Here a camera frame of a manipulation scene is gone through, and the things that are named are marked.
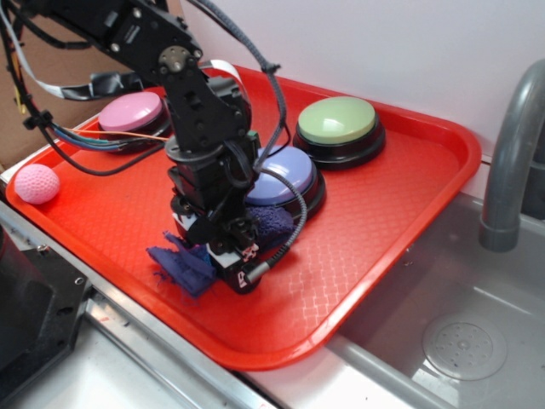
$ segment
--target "large round button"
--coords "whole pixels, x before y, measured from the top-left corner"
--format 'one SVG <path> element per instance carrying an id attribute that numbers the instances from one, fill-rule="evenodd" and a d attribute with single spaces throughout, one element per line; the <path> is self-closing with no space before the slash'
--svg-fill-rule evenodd
<path id="1" fill-rule="evenodd" d="M 375 108 L 351 96 L 327 98 L 306 107 L 299 116 L 299 132 L 323 145 L 355 141 L 375 126 Z"/>
<path id="2" fill-rule="evenodd" d="M 285 177 L 299 192 L 304 192 L 313 181 L 313 163 L 301 150 L 285 147 L 264 162 L 266 169 Z M 248 193 L 246 203 L 256 206 L 282 205 L 294 198 L 294 194 L 277 178 L 260 174 L 255 187 Z"/>
<path id="3" fill-rule="evenodd" d="M 99 125 L 111 132 L 137 130 L 153 121 L 162 110 L 163 102 L 157 94 L 127 94 L 104 107 L 99 114 Z"/>

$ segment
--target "green button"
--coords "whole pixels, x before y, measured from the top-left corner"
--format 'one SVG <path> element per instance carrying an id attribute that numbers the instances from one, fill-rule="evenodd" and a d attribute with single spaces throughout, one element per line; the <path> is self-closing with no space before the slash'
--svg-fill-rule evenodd
<path id="1" fill-rule="evenodd" d="M 375 125 L 375 108 L 351 96 L 327 98 L 306 107 L 299 115 L 301 135 L 310 142 L 335 145 L 355 141 Z"/>

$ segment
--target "purple button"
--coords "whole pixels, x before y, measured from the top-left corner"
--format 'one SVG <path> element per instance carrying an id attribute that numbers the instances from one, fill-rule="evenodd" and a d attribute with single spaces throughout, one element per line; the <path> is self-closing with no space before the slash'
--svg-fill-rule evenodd
<path id="1" fill-rule="evenodd" d="M 279 173 L 290 181 L 299 192 L 304 192 L 313 181 L 313 163 L 296 147 L 286 147 L 264 163 L 266 169 Z M 294 194 L 273 176 L 260 174 L 254 189 L 246 197 L 246 203 L 255 206 L 283 205 Z"/>
<path id="2" fill-rule="evenodd" d="M 104 107 L 99 114 L 103 130 L 136 130 L 155 119 L 163 109 L 159 95 L 139 92 L 120 96 Z"/>

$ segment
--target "red tray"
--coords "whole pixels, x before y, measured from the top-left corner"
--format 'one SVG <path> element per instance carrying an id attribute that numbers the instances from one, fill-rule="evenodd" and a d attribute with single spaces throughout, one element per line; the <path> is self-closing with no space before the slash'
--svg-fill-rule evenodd
<path id="1" fill-rule="evenodd" d="M 241 74 L 252 127 L 266 140 L 278 116 L 273 94 L 262 74 Z M 339 95 L 290 80 L 281 84 L 291 129 L 308 104 Z M 172 164 L 162 152 L 120 175 L 93 177 L 48 149 L 32 161 L 54 167 L 61 180 L 57 197 L 26 204 L 13 183 L 7 195 L 13 207 L 221 365 L 243 371 L 284 366 L 327 341 L 479 167 L 479 144 L 463 127 L 371 103 L 387 129 L 384 151 L 358 168 L 323 172 L 324 207 L 249 295 L 218 281 L 193 300 L 153 274 L 158 266 L 146 248 L 167 245 L 163 232 L 175 232 Z M 96 169 L 128 160 L 62 146 Z"/>

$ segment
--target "pink button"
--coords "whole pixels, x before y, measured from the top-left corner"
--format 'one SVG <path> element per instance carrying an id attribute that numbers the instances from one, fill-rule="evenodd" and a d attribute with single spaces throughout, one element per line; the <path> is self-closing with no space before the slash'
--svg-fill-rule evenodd
<path id="1" fill-rule="evenodd" d="M 110 131 L 136 130 L 153 121 L 162 109 L 161 98 L 152 92 L 123 95 L 104 107 L 99 125 Z"/>

